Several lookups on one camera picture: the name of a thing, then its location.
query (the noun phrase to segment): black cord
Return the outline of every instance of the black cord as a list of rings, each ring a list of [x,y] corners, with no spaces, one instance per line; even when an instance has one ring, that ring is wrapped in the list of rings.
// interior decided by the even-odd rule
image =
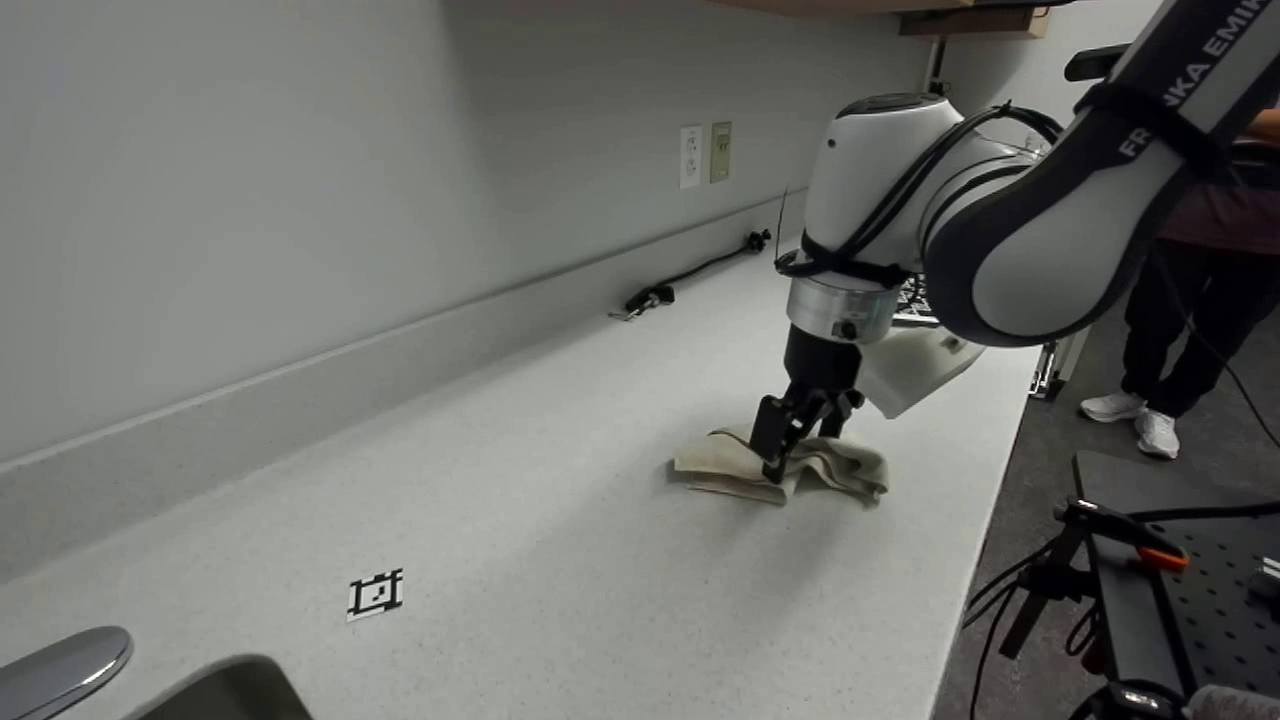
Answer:
[[[1051,535],[1049,545],[1038,545],[1034,551],[1026,551],[1023,561],[1007,564],[1003,572],[997,572],[980,594],[969,598],[969,607],[980,605],[986,594],[997,594],[997,585],[1012,582],[1015,572],[1023,572],[1026,564],[1045,561],[1049,551],[1055,551],[1061,535]]]
[[[1061,125],[1045,111],[1033,109],[1015,109],[1015,105],[997,105],[980,118],[969,118],[960,125],[950,125],[941,139],[932,139],[896,180],[893,188],[880,195],[880,206],[865,217],[865,225],[836,249],[829,252],[829,262],[811,262],[806,264],[784,264],[784,278],[819,278],[829,269],[840,264],[854,264],[854,256],[913,206],[913,195],[924,188],[926,172],[964,139],[970,137],[980,125],[992,122],[1020,122],[1026,125],[1034,137],[1045,137],[1049,143],[1061,139]]]
[[[924,278],[905,280],[905,297],[896,299],[896,312],[906,312],[924,299]]]
[[[690,264],[687,274],[677,274],[677,278],[663,278],[663,280],[641,290],[636,297],[625,299],[625,309],[614,318],[636,322],[659,304],[677,304],[677,285],[684,285],[715,264],[727,264],[736,256],[759,256],[768,249],[768,241],[771,241],[771,231],[747,231],[736,252],[707,256],[707,262]]]
[[[974,657],[970,697],[969,697],[969,720],[974,720],[974,706],[980,706],[980,697],[985,697],[986,657],[992,657],[992,646],[997,646],[997,631],[999,631],[999,619],[1003,619],[1007,605],[1012,605],[1012,594],[999,602],[997,619],[992,619],[992,628],[986,628],[986,638],[985,638],[985,654]]]
[[[985,619],[992,607],[999,607],[1003,602],[1015,598],[1015,585],[999,589],[997,598],[986,598],[964,626],[960,631],[969,631],[974,619]]]
[[[1101,631],[1105,611],[1091,605],[1068,631],[1065,654],[1082,657]]]
[[[1169,521],[1223,521],[1223,518],[1280,518],[1280,502],[1272,506],[1227,506],[1227,510],[1153,510],[1127,514],[1139,523],[1169,523]]]

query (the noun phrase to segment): person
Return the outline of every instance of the person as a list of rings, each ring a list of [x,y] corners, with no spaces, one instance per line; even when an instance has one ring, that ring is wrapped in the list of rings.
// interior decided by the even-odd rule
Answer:
[[[1280,147],[1280,109],[1262,109],[1241,143]],[[1154,236],[1122,309],[1127,339],[1119,394],[1086,395],[1080,418],[1091,424],[1132,420],[1139,451],[1176,459],[1179,418],[1215,389],[1227,360],[1274,304],[1280,256]],[[1189,343],[1162,374],[1169,347],[1185,334]]]

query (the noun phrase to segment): stainless steel sink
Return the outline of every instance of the stainless steel sink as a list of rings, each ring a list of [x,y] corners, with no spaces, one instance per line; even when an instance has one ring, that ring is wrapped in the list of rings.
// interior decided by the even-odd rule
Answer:
[[[240,657],[214,664],[133,720],[311,720],[279,664]]]

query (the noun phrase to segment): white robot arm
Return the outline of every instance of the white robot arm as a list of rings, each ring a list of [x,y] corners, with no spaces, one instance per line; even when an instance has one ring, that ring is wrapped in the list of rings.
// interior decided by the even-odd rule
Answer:
[[[759,400],[763,470],[778,472],[811,429],[840,434],[916,274],[941,325],[974,343],[1045,343],[1097,322],[1139,256],[1132,229],[1172,199],[1185,165],[1215,167],[1274,87],[1280,0],[1169,0],[1065,137],[1020,109],[964,122],[941,97],[848,105],[816,157],[803,249],[778,264],[792,389]],[[1051,152],[980,137],[997,118]]]

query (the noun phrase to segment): person's leg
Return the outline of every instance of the person's leg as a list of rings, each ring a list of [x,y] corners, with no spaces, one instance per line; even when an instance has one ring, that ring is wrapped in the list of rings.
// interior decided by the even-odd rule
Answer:
[[[1185,418],[1209,395],[1241,354],[1246,334],[1280,304],[1280,262],[1266,256],[1219,256],[1213,264],[1209,291],[1190,312],[1190,337],[1176,370],[1153,389],[1147,403],[1162,418]]]
[[[1153,395],[1159,389],[1169,347],[1196,309],[1213,256],[1185,243],[1153,243],[1143,274],[1127,297],[1122,322],[1122,394]]]

